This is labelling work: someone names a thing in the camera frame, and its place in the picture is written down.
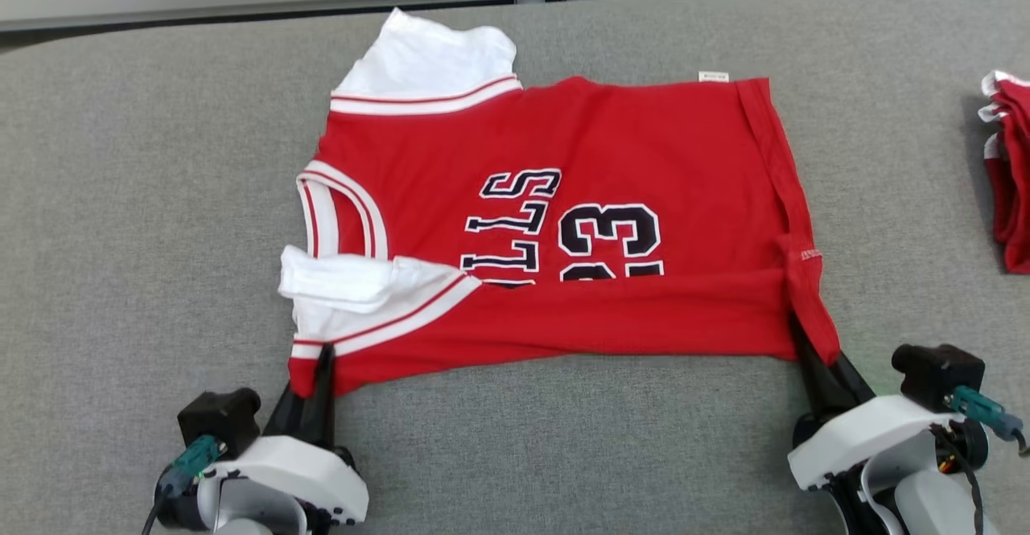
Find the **red basketball jersey white trim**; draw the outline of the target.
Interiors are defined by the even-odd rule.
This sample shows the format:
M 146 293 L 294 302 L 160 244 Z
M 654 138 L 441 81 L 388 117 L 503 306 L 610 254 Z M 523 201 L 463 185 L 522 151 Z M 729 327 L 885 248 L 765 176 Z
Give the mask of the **red basketball jersey white trim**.
M 331 92 L 281 256 L 288 373 L 336 393 L 570 354 L 838 359 L 765 78 L 526 88 L 496 27 L 394 10 Z

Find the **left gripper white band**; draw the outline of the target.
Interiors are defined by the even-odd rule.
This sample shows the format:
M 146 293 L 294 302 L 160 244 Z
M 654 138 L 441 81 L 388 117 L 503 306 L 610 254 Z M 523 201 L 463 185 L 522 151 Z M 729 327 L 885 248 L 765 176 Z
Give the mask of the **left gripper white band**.
M 317 360 L 306 400 L 284 384 L 262 436 L 208 467 L 196 487 L 207 528 L 314 528 L 364 523 L 370 495 L 335 447 L 334 344 Z M 304 440 L 298 440 L 304 414 Z

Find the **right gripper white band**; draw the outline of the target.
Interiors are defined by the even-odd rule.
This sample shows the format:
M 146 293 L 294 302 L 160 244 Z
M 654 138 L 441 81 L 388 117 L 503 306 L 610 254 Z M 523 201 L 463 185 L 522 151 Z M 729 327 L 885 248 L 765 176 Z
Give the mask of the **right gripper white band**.
M 792 316 L 792 336 L 810 413 L 795 424 L 787 460 L 802 491 L 823 488 L 832 476 L 895 450 L 931 425 L 968 422 L 961 414 L 934 413 L 902 395 L 876 397 L 845 352 L 830 368 L 823 362 L 798 316 Z M 839 414 L 842 409 L 849 410 Z

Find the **grey fabric padded surface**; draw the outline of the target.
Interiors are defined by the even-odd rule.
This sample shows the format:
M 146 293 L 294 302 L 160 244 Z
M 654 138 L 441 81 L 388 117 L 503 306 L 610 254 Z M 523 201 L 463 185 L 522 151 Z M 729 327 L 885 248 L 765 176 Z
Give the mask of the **grey fabric padded surface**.
M 1030 276 L 1005 274 L 978 81 L 1030 76 L 1030 0 L 595 0 L 431 10 L 525 83 L 767 76 L 843 348 L 981 356 L 1030 428 Z M 0 535 L 140 535 L 176 414 L 286 383 L 284 245 L 328 93 L 381 14 L 161 27 L 0 54 Z M 351 393 L 370 488 L 334 535 L 840 535 L 786 455 L 794 364 L 562 356 Z

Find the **red shorts with white stripes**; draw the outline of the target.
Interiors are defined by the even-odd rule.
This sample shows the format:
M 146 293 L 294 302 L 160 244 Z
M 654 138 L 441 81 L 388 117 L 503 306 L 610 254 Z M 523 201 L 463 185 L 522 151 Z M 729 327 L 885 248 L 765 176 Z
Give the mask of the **red shorts with white stripes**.
M 1011 274 L 1030 274 L 1030 80 L 1000 70 L 981 81 L 990 103 L 978 110 L 996 124 L 983 146 L 994 200 L 993 236 Z

